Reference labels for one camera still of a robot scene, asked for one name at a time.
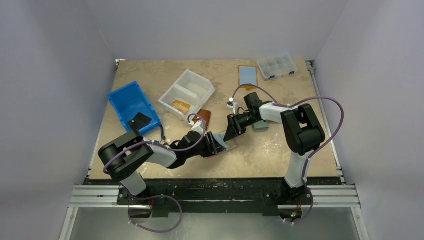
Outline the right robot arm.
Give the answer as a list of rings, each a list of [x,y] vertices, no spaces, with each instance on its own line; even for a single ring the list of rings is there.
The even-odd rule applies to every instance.
[[[287,172],[281,184],[280,198],[289,200],[302,195],[307,183],[311,154],[325,141],[325,132],[310,104],[289,108],[263,102],[257,93],[244,97],[247,111],[227,116],[227,130],[223,140],[228,142],[260,121],[282,124],[285,139],[291,150]]]

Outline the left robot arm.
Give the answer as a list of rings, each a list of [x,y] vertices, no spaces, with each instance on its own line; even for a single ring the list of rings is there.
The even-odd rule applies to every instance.
[[[163,145],[132,130],[101,147],[98,156],[104,165],[104,173],[137,197],[146,196],[148,192],[147,184],[137,172],[144,163],[176,169],[190,158],[208,158],[226,150],[221,134],[191,130],[181,140]]]

